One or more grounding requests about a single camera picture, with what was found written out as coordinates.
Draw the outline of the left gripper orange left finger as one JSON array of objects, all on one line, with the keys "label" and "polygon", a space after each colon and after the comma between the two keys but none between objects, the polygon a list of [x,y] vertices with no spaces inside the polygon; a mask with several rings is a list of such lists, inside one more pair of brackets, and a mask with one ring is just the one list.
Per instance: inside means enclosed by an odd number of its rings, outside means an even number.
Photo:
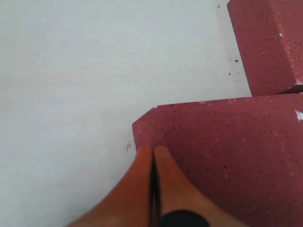
[{"label": "left gripper orange left finger", "polygon": [[94,208],[70,227],[149,227],[152,149],[143,147],[124,177]]}]

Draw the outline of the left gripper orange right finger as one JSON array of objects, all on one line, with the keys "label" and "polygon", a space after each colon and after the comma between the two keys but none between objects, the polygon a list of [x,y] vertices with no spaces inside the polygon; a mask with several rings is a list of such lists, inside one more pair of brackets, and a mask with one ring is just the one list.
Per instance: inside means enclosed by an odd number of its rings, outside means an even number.
[{"label": "left gripper orange right finger", "polygon": [[185,176],[166,146],[154,150],[160,227],[247,227],[204,196]]}]

